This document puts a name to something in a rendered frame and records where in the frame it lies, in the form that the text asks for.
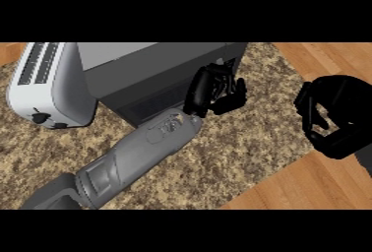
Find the white toaster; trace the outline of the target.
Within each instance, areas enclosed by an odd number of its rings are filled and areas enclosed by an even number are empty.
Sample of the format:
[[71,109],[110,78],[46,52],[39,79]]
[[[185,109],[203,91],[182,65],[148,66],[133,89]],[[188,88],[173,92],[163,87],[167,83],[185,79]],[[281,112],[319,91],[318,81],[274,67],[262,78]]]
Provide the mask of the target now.
[[15,113],[49,129],[88,126],[98,100],[89,93],[76,42],[30,42],[6,92]]

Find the dark grey microwave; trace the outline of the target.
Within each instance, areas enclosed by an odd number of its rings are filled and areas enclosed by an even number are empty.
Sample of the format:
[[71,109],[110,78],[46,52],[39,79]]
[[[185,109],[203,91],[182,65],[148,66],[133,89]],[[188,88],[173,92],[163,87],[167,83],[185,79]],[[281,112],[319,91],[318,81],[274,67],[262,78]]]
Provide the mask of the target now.
[[184,105],[194,76],[212,63],[237,66],[244,42],[80,42],[92,95],[135,126]]

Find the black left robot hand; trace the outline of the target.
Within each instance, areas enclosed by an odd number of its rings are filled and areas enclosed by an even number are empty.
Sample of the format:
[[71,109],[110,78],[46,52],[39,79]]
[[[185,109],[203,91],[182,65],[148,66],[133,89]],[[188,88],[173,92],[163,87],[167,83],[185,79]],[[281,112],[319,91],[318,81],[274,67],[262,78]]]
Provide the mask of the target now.
[[185,99],[184,112],[204,118],[209,111],[222,115],[246,105],[244,78],[234,79],[234,67],[212,63],[200,68]]

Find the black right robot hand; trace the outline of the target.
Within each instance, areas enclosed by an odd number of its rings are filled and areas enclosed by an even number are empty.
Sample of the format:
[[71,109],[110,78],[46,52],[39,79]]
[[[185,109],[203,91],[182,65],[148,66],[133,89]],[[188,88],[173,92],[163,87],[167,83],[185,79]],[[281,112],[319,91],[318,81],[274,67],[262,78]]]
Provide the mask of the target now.
[[[343,159],[372,144],[372,85],[356,77],[330,75],[305,82],[294,101],[303,116],[303,130],[315,149],[330,158]],[[313,130],[330,128],[318,111],[339,129],[327,136]]]

